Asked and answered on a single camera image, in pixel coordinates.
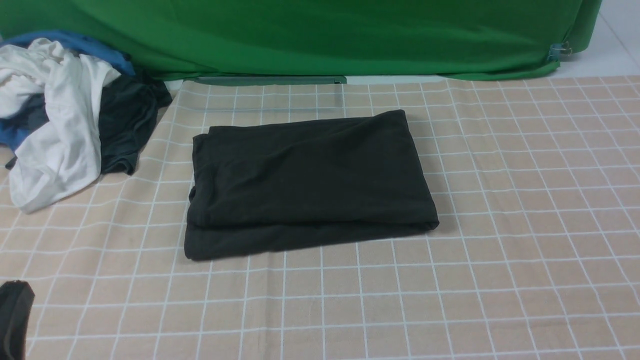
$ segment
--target beige grid tablecloth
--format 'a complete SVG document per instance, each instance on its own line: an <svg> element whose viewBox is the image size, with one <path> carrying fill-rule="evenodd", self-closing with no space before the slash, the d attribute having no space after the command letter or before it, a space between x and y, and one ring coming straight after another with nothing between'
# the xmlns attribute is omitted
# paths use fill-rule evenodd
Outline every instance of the beige grid tablecloth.
<svg viewBox="0 0 640 360"><path fill-rule="evenodd" d="M0 281L36 293L28 359L640 359L639 93L637 76L187 82L132 177L23 215L0 170ZM396 108L436 231L184 257L192 136Z"/></svg>

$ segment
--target black fabric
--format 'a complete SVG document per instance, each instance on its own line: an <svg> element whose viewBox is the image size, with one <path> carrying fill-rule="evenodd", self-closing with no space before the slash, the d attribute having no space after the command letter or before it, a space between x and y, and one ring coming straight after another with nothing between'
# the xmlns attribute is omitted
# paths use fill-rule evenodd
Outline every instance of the black fabric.
<svg viewBox="0 0 640 360"><path fill-rule="evenodd" d="M121 75L102 89L98 118L102 174L135 172L138 155L156 128L158 110L171 101L164 83L144 72L135 78ZM12 117L12 125L33 132L49 121L44 95L32 96L28 104ZM14 165L15 158L5 167Z"/></svg>
<svg viewBox="0 0 640 360"><path fill-rule="evenodd" d="M211 127L193 139L184 252L245 256L425 233L438 215L403 110Z"/></svg>
<svg viewBox="0 0 640 360"><path fill-rule="evenodd" d="M35 295L28 283L10 281L0 286L0 360L23 360L27 325Z"/></svg>

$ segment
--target crumpled white cloth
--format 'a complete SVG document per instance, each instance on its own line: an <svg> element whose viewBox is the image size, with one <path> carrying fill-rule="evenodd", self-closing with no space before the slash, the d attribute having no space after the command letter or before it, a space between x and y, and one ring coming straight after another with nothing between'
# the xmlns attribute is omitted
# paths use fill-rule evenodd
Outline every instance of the crumpled white cloth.
<svg viewBox="0 0 640 360"><path fill-rule="evenodd" d="M11 199L23 212L51 205L100 176L102 88L119 76L109 63L76 57L45 38L28 49L0 47L0 107L13 103L19 109L31 94L43 92L49 118L15 151Z"/></svg>

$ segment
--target folded black shirt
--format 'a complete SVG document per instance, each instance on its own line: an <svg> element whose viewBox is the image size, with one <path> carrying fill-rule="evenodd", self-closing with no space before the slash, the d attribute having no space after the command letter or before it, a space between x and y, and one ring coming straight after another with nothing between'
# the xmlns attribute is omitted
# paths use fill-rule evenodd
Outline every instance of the folded black shirt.
<svg viewBox="0 0 640 360"><path fill-rule="evenodd" d="M425 233L438 215L403 110L215 126L193 139L193 260Z"/></svg>

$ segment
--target green backdrop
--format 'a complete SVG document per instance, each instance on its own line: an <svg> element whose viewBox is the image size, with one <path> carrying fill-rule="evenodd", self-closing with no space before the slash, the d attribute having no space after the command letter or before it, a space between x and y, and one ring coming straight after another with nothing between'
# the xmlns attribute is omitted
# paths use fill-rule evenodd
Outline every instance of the green backdrop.
<svg viewBox="0 0 640 360"><path fill-rule="evenodd" d="M2 0L0 33L65 29L164 79L542 76L588 45L602 0Z"/></svg>

